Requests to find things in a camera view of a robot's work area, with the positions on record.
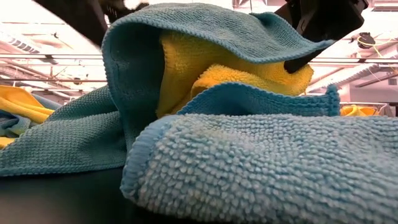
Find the stack of towels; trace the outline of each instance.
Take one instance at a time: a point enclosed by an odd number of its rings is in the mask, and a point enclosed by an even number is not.
[[[61,107],[22,88],[0,85],[0,150]]]
[[[339,116],[337,89],[297,96],[328,47],[273,13],[157,4],[116,21],[108,86],[0,152],[0,175],[124,166],[121,191],[203,222],[397,223],[398,120]]]

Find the yellow microfiber towel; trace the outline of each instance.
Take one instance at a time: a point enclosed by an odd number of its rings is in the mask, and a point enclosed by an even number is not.
[[[304,92],[313,74],[309,65],[289,74],[284,62],[251,63],[217,44],[172,30],[164,30],[160,42],[165,70],[158,117],[176,113],[203,90],[223,82],[241,82],[296,96]]]
[[[18,87],[0,85],[0,109],[43,123],[54,110],[41,105],[30,93]]]
[[[0,137],[0,150],[4,149],[8,144],[14,142],[14,138]]]
[[[377,109],[358,105],[344,106],[340,109],[341,116],[375,116],[379,115]]]

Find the blue microfiber towel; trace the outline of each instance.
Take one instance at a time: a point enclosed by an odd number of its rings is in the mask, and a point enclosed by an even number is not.
[[[51,110],[56,110],[58,108],[60,108],[62,105],[59,103],[56,103],[52,100],[46,99],[43,96],[39,96],[36,94],[32,94],[32,96],[41,104],[43,105],[45,108],[47,109],[51,109]]]
[[[136,139],[121,190],[202,222],[398,223],[397,158],[395,118],[171,115]]]
[[[29,118],[10,114],[3,110],[0,110],[0,118],[0,136],[8,138],[17,138],[20,134],[36,125]]]
[[[46,122],[27,130],[0,151],[0,176],[123,166],[135,138],[157,119],[155,110],[164,71],[159,43],[162,29],[209,40],[256,63],[298,58],[332,43],[304,39],[273,13],[247,15],[199,3],[148,6],[116,21],[106,33],[102,51],[109,87],[59,108]],[[250,86],[241,88],[250,88],[252,93],[248,95],[259,100],[250,111],[261,111],[254,107],[261,105],[261,100],[267,103],[261,98],[266,93]],[[321,96],[310,102],[317,111],[314,114],[329,115],[325,108],[330,105],[323,100]],[[265,111],[273,112],[291,113],[292,107]]]

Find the black table surface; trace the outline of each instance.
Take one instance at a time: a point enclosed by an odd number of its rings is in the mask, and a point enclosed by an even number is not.
[[[153,214],[126,200],[121,169],[0,179],[0,224],[197,223]]]

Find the black clamp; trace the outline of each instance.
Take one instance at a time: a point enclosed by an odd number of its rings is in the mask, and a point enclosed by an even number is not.
[[[340,40],[360,28],[361,13],[368,7],[366,0],[286,0],[275,13],[283,17],[304,38],[313,42]],[[284,68],[294,73],[324,49],[301,58],[286,61]]]

